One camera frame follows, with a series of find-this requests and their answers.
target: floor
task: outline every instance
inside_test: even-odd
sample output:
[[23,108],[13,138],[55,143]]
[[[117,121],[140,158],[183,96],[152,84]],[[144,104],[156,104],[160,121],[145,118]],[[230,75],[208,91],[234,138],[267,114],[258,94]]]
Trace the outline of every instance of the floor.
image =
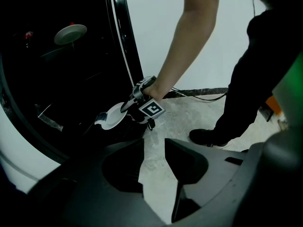
[[[219,95],[201,96],[205,99]],[[193,129],[213,129],[223,114],[225,97],[211,103],[201,103],[193,97],[164,99],[161,105],[166,113],[156,120],[153,131],[146,131],[145,159],[140,169],[139,182],[143,184],[144,199],[166,223],[171,223],[177,180],[165,160],[164,139],[189,141]],[[242,151],[253,143],[262,142],[279,131],[277,118],[266,122],[258,112],[255,122],[239,138],[230,141],[223,150]]]

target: plate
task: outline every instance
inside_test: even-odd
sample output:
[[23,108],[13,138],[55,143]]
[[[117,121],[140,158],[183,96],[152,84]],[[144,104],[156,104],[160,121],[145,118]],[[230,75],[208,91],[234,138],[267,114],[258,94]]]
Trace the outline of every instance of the plate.
[[54,37],[55,44],[63,45],[74,42],[80,39],[87,32],[87,28],[84,25],[69,25],[61,29]]
[[107,119],[106,121],[101,121],[101,127],[104,130],[110,130],[114,127],[116,127],[126,116],[127,111],[121,113],[121,107],[123,105],[122,103],[118,103],[115,106],[113,106],[110,110],[107,112]]

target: black shoe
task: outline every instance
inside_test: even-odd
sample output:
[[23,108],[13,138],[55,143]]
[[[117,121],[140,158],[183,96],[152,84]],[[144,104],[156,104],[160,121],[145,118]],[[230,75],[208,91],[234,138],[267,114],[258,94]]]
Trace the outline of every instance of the black shoe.
[[192,130],[189,133],[190,139],[198,144],[198,145],[206,145],[208,147],[213,147],[213,145],[216,146],[226,146],[227,143],[216,143],[217,139],[214,139],[214,131],[213,130],[203,130],[203,129],[198,129],[198,130]]

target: black pants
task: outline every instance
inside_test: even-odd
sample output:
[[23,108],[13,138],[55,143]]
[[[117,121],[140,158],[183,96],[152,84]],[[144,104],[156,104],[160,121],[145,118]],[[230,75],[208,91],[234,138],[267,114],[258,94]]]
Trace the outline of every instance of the black pants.
[[267,11],[250,22],[250,44],[234,68],[214,143],[224,144],[246,131],[300,53],[300,30],[281,22],[277,27],[277,20],[281,20],[278,12]]

